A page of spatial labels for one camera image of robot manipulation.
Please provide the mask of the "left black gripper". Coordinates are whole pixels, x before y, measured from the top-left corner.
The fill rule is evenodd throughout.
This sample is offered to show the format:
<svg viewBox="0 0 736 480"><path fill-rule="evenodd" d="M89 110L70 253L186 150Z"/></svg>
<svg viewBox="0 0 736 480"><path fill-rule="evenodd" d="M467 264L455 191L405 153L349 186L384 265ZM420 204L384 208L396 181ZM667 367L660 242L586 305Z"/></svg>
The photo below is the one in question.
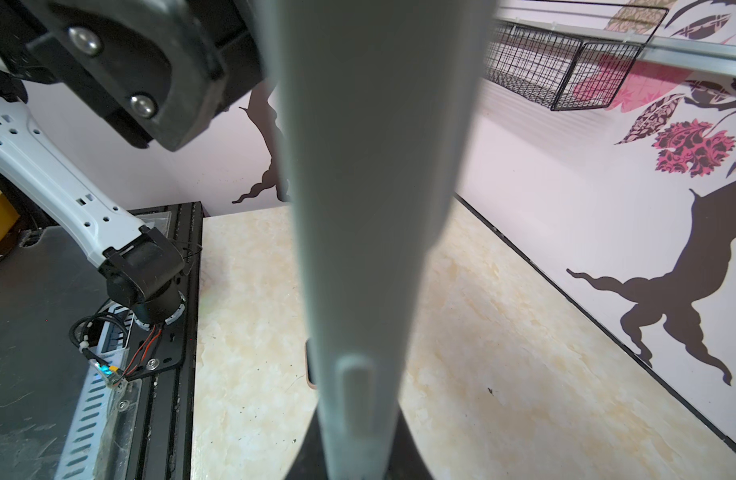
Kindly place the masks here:
<svg viewBox="0 0 736 480"><path fill-rule="evenodd" d="M136 148L176 151L263 77L253 1L0 1L0 97L64 84Z"/></svg>

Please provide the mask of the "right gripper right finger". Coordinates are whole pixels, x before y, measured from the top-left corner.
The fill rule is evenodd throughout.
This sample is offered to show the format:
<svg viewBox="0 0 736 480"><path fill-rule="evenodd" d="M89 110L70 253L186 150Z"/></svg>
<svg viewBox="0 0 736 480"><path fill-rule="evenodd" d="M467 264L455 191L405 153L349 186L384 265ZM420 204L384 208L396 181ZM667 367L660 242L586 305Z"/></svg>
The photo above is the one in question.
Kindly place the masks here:
<svg viewBox="0 0 736 480"><path fill-rule="evenodd" d="M433 480L418 451L403 411L398 412L391 451L392 480Z"/></svg>

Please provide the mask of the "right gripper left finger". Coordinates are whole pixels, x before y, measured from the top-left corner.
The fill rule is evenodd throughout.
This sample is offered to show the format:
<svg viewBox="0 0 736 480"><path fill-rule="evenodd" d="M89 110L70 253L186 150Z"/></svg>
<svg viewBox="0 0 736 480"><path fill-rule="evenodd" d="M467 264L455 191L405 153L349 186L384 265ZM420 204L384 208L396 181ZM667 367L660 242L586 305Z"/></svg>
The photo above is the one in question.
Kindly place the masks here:
<svg viewBox="0 0 736 480"><path fill-rule="evenodd" d="M313 412L299 451L285 480L326 480L326 461L318 409Z"/></svg>

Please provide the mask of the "light blue phone case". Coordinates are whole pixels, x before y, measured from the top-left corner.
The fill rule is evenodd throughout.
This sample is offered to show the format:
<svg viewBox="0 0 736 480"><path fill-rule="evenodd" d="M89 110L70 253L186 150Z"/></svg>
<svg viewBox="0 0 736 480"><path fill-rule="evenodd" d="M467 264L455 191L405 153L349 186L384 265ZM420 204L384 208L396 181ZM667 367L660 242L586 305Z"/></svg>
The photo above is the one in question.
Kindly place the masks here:
<svg viewBox="0 0 736 480"><path fill-rule="evenodd" d="M458 180L493 1L261 1L326 479L389 479L419 288Z"/></svg>

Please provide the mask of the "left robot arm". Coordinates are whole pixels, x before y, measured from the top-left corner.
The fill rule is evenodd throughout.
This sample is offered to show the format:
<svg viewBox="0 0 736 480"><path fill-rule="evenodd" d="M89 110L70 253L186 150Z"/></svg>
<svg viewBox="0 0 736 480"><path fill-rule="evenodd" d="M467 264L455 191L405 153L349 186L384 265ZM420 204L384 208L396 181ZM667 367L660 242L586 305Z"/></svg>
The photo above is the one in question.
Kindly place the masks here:
<svg viewBox="0 0 736 480"><path fill-rule="evenodd" d="M0 176L144 325L183 313L184 258L49 140L25 83L62 83L131 146L177 151L261 81L257 16L252 1L0 1Z"/></svg>

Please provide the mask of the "phone in pink case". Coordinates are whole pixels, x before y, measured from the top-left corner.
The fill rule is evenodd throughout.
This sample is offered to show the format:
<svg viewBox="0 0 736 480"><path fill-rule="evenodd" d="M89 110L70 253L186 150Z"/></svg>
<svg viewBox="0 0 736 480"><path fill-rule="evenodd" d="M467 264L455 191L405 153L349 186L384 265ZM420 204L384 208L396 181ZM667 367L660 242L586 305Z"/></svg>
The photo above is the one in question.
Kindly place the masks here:
<svg viewBox="0 0 736 480"><path fill-rule="evenodd" d="M305 341L305 365L306 365L306 375L305 375L306 383L310 389L315 390L316 381L315 381L314 370L313 370L312 348L311 348L310 338L308 338Z"/></svg>

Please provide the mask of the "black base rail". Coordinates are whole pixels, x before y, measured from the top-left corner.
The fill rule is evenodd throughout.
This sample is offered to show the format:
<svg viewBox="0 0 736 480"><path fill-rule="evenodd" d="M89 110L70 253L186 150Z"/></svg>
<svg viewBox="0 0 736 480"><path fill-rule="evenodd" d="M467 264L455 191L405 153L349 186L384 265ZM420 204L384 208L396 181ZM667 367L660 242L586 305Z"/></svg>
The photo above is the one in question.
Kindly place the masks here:
<svg viewBox="0 0 736 480"><path fill-rule="evenodd" d="M199 303L200 245L204 209L201 203L181 203L135 212L168 219L167 237L186 256L185 272L175 286L186 299L186 310L148 349L157 367L140 369L137 403L126 479L188 479L191 473L195 368Z"/></svg>

